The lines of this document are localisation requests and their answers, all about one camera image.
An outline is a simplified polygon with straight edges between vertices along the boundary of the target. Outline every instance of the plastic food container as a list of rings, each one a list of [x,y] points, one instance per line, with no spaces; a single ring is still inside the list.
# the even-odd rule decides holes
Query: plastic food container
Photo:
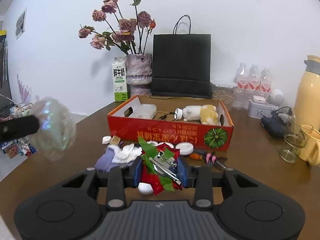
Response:
[[[221,100],[228,111],[230,111],[233,103],[233,90],[237,87],[237,84],[233,81],[212,79],[211,87],[211,98]]]
[[[132,114],[130,114],[129,117],[139,119],[153,119],[156,116],[156,113],[156,105],[142,104]]]
[[[263,116],[271,117],[272,110],[278,110],[278,106],[271,104],[260,104],[249,100],[248,116],[252,118],[261,119]]]

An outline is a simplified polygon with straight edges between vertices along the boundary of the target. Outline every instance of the wooden table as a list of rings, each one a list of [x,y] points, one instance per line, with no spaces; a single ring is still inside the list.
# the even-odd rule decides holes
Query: wooden table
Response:
[[[78,171],[93,167],[104,153],[102,137],[109,134],[106,115],[118,105],[112,103],[79,122],[74,146],[59,161],[50,162],[38,151],[0,182],[0,214],[17,240],[21,238],[13,214],[18,204]],[[245,111],[233,110],[230,114],[235,125],[230,147],[226,153],[217,155],[228,157],[228,166],[299,202],[306,212],[299,240],[319,240],[320,168],[310,169],[300,159],[295,164],[283,161],[279,156],[282,141],[272,139],[261,127],[260,120],[248,117]],[[192,200],[193,193],[194,189],[183,189],[154,197],[142,196],[137,189],[126,189],[128,203],[132,199]],[[218,188],[214,189],[214,198],[215,203],[222,201]]]

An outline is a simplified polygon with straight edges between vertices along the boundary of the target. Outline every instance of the white round speaker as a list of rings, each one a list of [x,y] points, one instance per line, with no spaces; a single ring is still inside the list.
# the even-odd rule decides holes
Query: white round speaker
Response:
[[[275,106],[280,106],[284,101],[284,95],[280,89],[273,89],[270,93],[270,102]]]

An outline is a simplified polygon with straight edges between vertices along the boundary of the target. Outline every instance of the bag handle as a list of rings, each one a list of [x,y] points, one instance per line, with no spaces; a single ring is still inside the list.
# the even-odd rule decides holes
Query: bag handle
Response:
[[[191,18],[190,18],[190,16],[189,16],[188,14],[185,14],[184,16],[182,16],[182,17],[177,21],[176,25],[175,25],[174,28],[173,28],[172,34],[177,34],[178,24],[179,24],[180,20],[181,20],[183,17],[188,17],[188,18],[189,18],[189,21],[190,21],[189,34],[191,33]]]

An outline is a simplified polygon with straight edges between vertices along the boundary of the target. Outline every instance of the bottle label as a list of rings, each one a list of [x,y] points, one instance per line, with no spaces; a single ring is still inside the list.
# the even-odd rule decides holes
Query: bottle label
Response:
[[[244,78],[239,78],[237,81],[238,88],[247,89],[249,87],[249,80]]]
[[[261,82],[260,91],[269,93],[271,91],[271,84],[270,83],[262,83]]]
[[[251,80],[249,82],[249,89],[260,90],[261,82],[259,80]]]

